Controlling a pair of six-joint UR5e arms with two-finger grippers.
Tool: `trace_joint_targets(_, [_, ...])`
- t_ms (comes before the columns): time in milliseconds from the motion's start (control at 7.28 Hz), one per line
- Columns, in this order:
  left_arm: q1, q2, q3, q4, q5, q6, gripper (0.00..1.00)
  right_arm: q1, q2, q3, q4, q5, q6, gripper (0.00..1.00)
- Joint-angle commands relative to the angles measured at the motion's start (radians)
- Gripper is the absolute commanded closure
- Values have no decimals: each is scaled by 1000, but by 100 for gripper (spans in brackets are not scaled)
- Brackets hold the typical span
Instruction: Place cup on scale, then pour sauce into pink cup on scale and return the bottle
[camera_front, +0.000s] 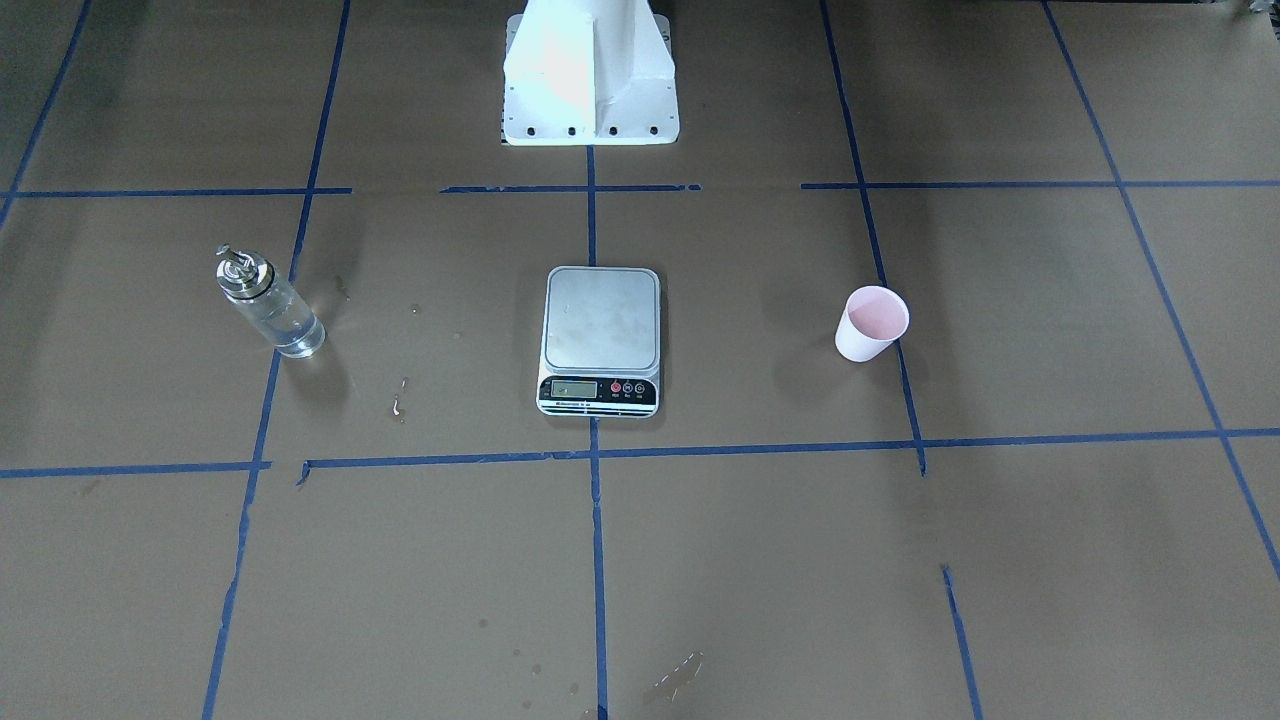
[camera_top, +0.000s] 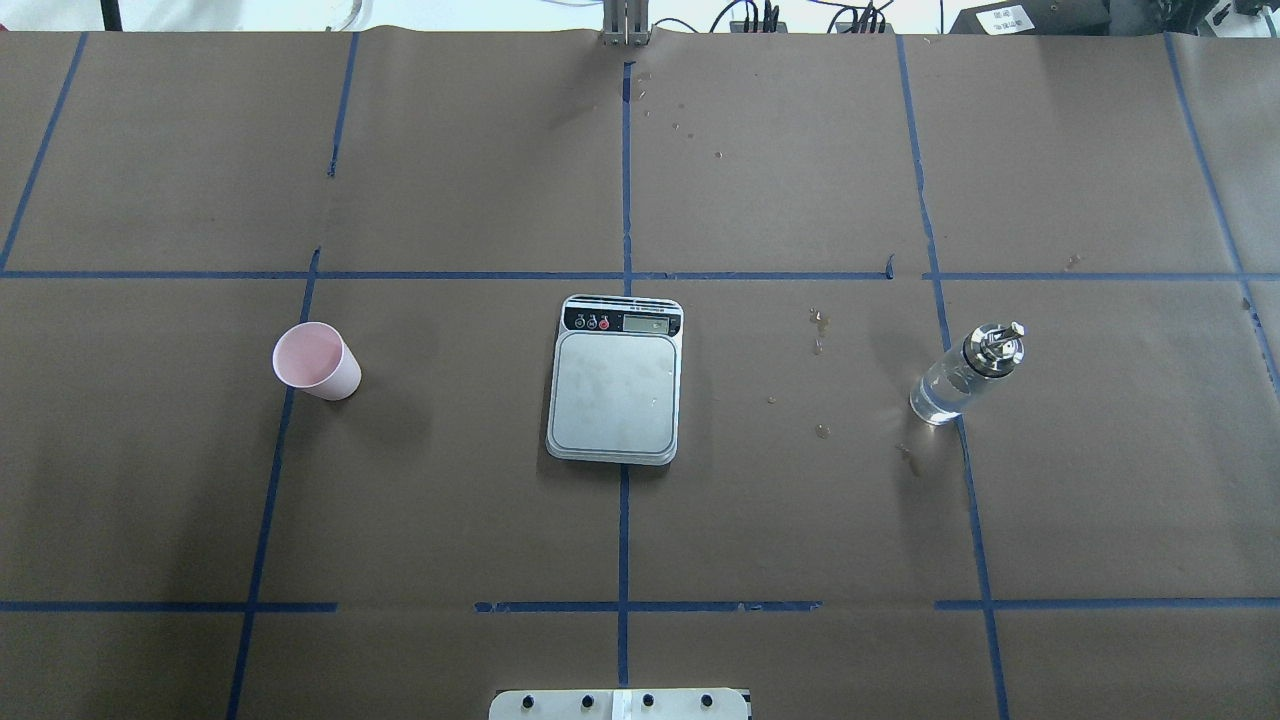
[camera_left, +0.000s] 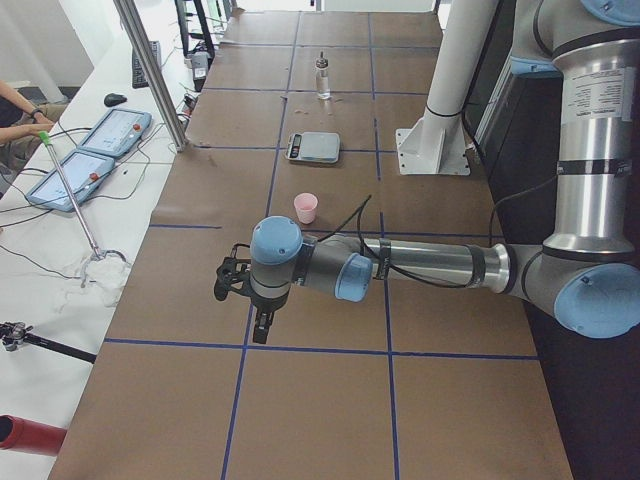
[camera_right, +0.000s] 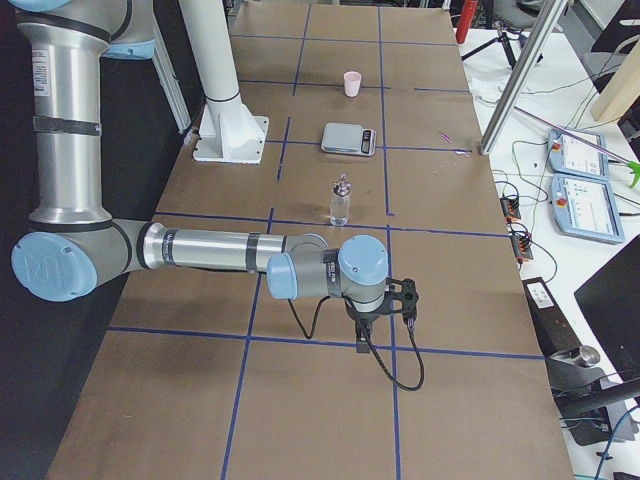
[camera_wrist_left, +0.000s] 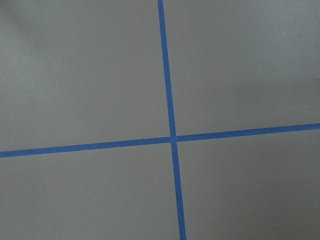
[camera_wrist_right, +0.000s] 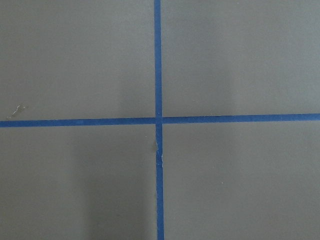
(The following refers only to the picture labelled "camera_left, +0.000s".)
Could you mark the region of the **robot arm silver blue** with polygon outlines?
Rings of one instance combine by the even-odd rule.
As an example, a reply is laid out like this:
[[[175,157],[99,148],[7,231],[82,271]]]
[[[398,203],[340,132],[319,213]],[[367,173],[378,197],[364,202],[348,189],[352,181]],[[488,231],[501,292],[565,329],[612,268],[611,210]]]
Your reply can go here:
[[[563,78],[555,228],[541,245],[444,245],[332,234],[304,236],[272,216],[254,229],[243,291],[265,343],[292,285],[358,302],[374,279],[401,276],[445,289],[513,295],[591,338],[639,322],[639,271],[623,233],[639,115],[635,1],[520,1],[512,70]]]

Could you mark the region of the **person forearm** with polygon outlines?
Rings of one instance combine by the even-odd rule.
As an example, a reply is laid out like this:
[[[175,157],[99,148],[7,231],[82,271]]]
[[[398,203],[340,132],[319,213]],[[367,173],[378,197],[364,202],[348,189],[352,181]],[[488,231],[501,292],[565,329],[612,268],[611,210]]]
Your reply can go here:
[[[21,112],[26,114],[28,117],[33,116],[32,124],[2,127],[2,145],[27,136],[37,137],[41,131],[49,132],[53,128],[54,122],[52,120],[47,118],[42,112],[38,111],[29,100],[4,81],[1,82],[1,97],[19,108]]]

